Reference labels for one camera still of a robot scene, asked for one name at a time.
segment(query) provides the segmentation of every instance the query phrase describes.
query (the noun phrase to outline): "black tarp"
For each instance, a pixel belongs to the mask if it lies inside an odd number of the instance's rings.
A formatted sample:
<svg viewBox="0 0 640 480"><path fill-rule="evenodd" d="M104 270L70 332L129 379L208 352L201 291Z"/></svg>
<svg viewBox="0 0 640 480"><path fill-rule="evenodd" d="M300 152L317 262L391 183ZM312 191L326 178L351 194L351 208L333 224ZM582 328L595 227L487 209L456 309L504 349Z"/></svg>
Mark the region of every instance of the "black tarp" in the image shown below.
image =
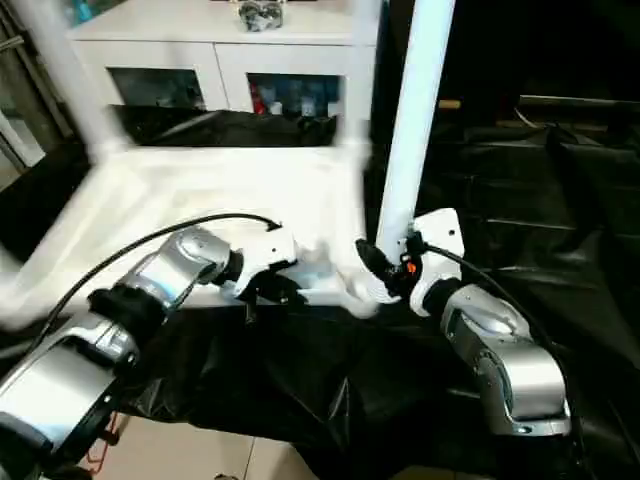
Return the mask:
<svg viewBox="0 0 640 480"><path fill-rule="evenodd" d="M162 109L120 115L143 144L309 146L328 143L334 130L229 112L195 122L192 112ZM184 121L190 127L163 134ZM438 124L418 204L418 213L455 207L466 258L490 269L560 345L598 478L638 474L615 420L640 431L635 138L631 129L587 138ZM366 175L371 231L385 150L376 149ZM2 243L26 259L88 168L82 146L70 144L0 193ZM465 367L435 322L402 305L366 321L319 307L267 307L252 324L242 308L180 311L136 370L123 408L289 441L320 479L384 479L411 464L496 468Z"/></svg>

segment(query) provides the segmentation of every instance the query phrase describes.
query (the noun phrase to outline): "glass cabinet door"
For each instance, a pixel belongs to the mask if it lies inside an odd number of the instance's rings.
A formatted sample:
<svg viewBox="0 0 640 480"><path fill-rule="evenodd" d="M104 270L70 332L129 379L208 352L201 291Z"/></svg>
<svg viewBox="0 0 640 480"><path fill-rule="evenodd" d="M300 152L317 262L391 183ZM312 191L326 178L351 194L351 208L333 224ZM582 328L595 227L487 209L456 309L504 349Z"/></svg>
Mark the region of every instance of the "glass cabinet door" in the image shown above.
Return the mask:
<svg viewBox="0 0 640 480"><path fill-rule="evenodd" d="M337 75L248 73L254 113L288 117L331 117L340 108Z"/></svg>
<svg viewBox="0 0 640 480"><path fill-rule="evenodd" d="M125 105L205 109L193 70L107 68Z"/></svg>

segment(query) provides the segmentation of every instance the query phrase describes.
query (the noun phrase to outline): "white vertical post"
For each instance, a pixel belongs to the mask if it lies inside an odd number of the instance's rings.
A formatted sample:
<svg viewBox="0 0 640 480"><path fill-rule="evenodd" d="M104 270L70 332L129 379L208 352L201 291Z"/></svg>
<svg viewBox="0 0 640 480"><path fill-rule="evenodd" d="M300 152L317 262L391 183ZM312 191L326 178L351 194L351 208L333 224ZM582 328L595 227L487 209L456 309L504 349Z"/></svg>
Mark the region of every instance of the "white vertical post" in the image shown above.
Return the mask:
<svg viewBox="0 0 640 480"><path fill-rule="evenodd" d="M455 0L416 0L376 245L399 263L413 220Z"/></svg>
<svg viewBox="0 0 640 480"><path fill-rule="evenodd" d="M94 160L120 151L128 140L103 107L66 38L66 22L58 0L14 0L33 35L56 88L63 95Z"/></svg>

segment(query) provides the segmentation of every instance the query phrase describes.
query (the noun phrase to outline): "tiled floor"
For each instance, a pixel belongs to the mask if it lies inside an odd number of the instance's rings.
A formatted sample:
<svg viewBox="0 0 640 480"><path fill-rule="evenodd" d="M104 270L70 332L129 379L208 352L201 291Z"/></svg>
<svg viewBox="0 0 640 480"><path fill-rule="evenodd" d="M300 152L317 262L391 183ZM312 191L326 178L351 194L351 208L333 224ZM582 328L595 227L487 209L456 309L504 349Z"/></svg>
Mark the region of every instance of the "tiled floor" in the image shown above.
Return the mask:
<svg viewBox="0 0 640 480"><path fill-rule="evenodd" d="M92 449L99 456L101 445ZM288 444L132 418L96 480L317 480ZM472 480L411 467L393 480Z"/></svg>

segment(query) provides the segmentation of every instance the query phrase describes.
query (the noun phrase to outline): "metal frame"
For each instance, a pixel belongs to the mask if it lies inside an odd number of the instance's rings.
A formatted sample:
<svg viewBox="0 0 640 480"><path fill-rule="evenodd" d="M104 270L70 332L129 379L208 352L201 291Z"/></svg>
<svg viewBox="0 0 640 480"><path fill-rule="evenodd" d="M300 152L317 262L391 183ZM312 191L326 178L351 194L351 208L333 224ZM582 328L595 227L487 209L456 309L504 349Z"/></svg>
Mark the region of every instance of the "metal frame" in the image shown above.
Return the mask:
<svg viewBox="0 0 640 480"><path fill-rule="evenodd" d="M13 129L7 117L0 110L0 151L7 157L18 173L28 170L26 159L29 151L20 136Z"/></svg>

